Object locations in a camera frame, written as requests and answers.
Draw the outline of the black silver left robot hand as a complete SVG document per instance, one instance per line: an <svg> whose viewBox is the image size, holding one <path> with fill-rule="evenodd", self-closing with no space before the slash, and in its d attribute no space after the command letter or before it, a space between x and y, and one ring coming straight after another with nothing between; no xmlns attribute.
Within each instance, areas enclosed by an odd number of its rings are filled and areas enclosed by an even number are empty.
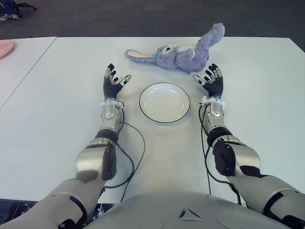
<svg viewBox="0 0 305 229"><path fill-rule="evenodd" d="M103 94L104 99L116 99L121 89L131 80L132 76L126 75L120 81L115 76L116 71L114 65L110 63L105 70L103 80Z"/></svg>

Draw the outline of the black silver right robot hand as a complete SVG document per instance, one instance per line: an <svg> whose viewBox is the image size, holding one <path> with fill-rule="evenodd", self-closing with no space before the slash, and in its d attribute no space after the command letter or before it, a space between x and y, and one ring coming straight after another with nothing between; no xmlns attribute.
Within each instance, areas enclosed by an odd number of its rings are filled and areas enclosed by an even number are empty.
<svg viewBox="0 0 305 229"><path fill-rule="evenodd" d="M222 71L216 64L209 65L204 76L194 74L193 79L206 90L209 97L221 99L224 81Z"/></svg>

